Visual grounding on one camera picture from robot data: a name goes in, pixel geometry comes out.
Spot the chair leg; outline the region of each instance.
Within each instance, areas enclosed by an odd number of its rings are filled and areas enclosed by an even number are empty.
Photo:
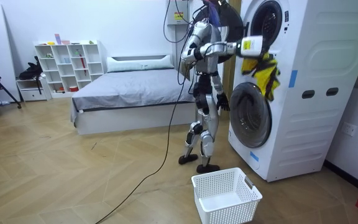
[[[12,94],[1,84],[0,82],[0,86],[5,90],[5,92],[15,101],[15,103],[17,103],[17,108],[21,109],[22,105],[12,96]]]

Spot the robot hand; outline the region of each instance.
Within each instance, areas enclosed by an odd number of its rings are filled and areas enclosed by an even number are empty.
[[[229,100],[225,93],[216,95],[218,102],[216,103],[216,107],[219,109],[220,107],[225,111],[230,111]]]

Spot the gray bedsheet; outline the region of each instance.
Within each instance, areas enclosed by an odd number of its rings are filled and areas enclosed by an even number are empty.
[[[185,82],[180,102],[194,101],[188,94],[190,85],[189,81]],[[73,95],[71,122],[75,121],[78,111],[83,110],[174,103],[180,90],[174,69],[107,73]]]

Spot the pillow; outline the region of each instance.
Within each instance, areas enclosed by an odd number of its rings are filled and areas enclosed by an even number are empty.
[[[107,58],[108,72],[128,72],[139,70],[169,69],[174,68],[171,63],[171,55],[161,59],[153,60],[131,60],[117,61],[113,58]]]

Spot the black cable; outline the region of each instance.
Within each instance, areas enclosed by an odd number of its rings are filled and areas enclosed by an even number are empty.
[[[206,5],[203,5],[203,6],[199,7],[198,9],[196,9],[196,11],[193,12],[193,16],[192,16],[192,17],[193,17],[193,21],[196,20],[196,19],[194,18],[194,15],[195,15],[196,12],[198,12],[198,11],[201,11],[201,12],[203,13],[204,17],[207,18],[206,15],[205,15],[204,12],[203,12],[203,8],[204,8],[204,7],[206,7]]]
[[[185,83],[186,81],[186,77],[183,77],[183,84]],[[115,212],[117,210],[117,208],[119,208],[134,192],[135,190],[143,183],[143,181],[145,181],[147,178],[153,176],[154,174],[158,173],[162,167],[164,166],[165,162],[167,161],[167,156],[168,156],[168,150],[169,150],[169,139],[170,139],[170,131],[171,131],[171,125],[172,125],[172,119],[173,119],[173,115],[175,114],[175,110],[177,108],[177,105],[178,105],[178,102],[179,102],[179,99],[181,97],[181,94],[183,93],[183,89],[184,89],[185,85],[182,85],[181,86],[181,90],[180,90],[180,93],[179,93],[179,96],[178,96],[178,99],[175,103],[175,106],[173,107],[173,110],[172,110],[172,115],[171,115],[171,119],[169,121],[169,126],[168,126],[168,140],[167,140],[167,151],[165,152],[165,157],[164,157],[164,161],[162,162],[160,168],[158,168],[158,170],[156,170],[154,173],[148,175],[147,177],[143,178],[143,180],[133,189],[133,191],[115,208],[113,209],[110,213],[108,213],[105,217],[103,217],[102,219],[100,219],[96,224],[100,224],[104,221],[104,219],[106,219],[108,216],[110,216],[113,212]]]
[[[193,93],[190,93],[190,90],[191,90],[191,88],[193,87],[194,79],[195,79],[195,77],[196,77],[196,66],[197,66],[197,63],[196,63],[196,65],[194,66],[193,78],[191,79],[191,85],[190,85],[189,89],[187,90],[187,93],[190,94],[190,95],[192,95],[192,94],[194,93],[194,91],[193,91]]]
[[[189,0],[185,0],[185,1],[187,1],[187,11],[188,11],[189,10]],[[190,25],[191,23],[186,21],[186,19],[183,18],[183,16],[180,14],[177,0],[175,0],[175,5],[177,5],[177,13],[179,13],[179,16],[181,17],[181,19],[183,19],[183,21],[185,21],[187,24]]]
[[[208,46],[205,50],[205,54],[204,54],[204,59],[206,58],[206,54],[208,53],[208,50],[210,47],[214,46],[214,45],[223,45],[223,46],[226,46],[225,43],[214,43],[214,44],[211,44],[210,46]]]
[[[170,4],[171,4],[171,1],[168,1],[167,11],[165,12],[164,25],[163,25],[162,29],[163,29],[165,40],[167,40],[169,43],[177,44],[177,43],[183,41],[186,38],[186,36],[189,33],[189,30],[190,30],[191,26],[189,26],[189,28],[187,28],[186,34],[180,40],[172,41],[172,40],[168,39],[167,35],[165,34],[165,24],[167,23],[167,16],[168,16],[168,10],[169,10],[169,5]]]
[[[186,45],[186,42],[187,42],[188,38],[189,38],[189,35],[187,35],[187,38],[186,38],[186,40],[185,40],[185,43],[183,44],[183,47],[182,47],[182,49],[181,49],[180,55],[181,55],[181,53],[183,52],[183,50],[185,49],[185,45]],[[181,90],[180,90],[178,99],[177,99],[177,101],[175,102],[175,106],[173,107],[171,119],[170,119],[170,121],[169,121],[169,125],[168,125],[168,138],[167,138],[167,151],[165,152],[165,157],[164,157],[164,160],[163,160],[163,162],[162,162],[160,168],[158,168],[154,173],[152,173],[152,174],[148,175],[147,177],[143,178],[143,180],[133,189],[133,191],[131,191],[131,192],[129,193],[129,195],[128,195],[118,206],[115,207],[115,209],[113,209],[111,212],[109,212],[105,217],[103,217],[102,219],[100,219],[100,220],[99,220],[97,223],[95,223],[95,224],[100,224],[100,223],[102,223],[108,216],[110,216],[113,212],[115,212],[115,211],[135,192],[135,190],[136,190],[147,178],[149,178],[149,177],[153,176],[154,174],[158,173],[158,172],[162,169],[162,167],[164,166],[165,162],[167,161],[167,156],[168,156],[168,151],[169,151],[169,139],[170,139],[170,131],[171,131],[172,119],[173,119],[173,115],[175,114],[175,110],[176,110],[176,108],[177,108],[177,104],[178,104],[178,102],[179,102],[179,100],[180,100],[181,94],[183,93],[183,89],[184,89],[184,87],[185,87],[185,82],[186,82],[186,75],[183,76],[183,82],[182,82],[182,83],[180,83],[180,81],[179,81],[179,74],[180,74],[179,69],[180,69],[180,64],[181,64],[181,58],[179,59],[178,74],[177,74],[177,81],[178,81],[178,84],[181,85]]]
[[[181,54],[183,53],[184,49],[185,49],[185,46],[186,46],[186,42],[187,40],[189,39],[189,35],[187,35],[186,37],[186,40],[185,40],[185,43],[183,44],[183,47],[181,48],[181,51],[180,51],[180,55],[179,55],[179,63],[178,63],[178,71],[180,69],[180,64],[181,64]],[[179,74],[177,76],[177,82],[179,85],[184,85],[185,81],[183,81],[182,83],[180,83],[179,81]]]

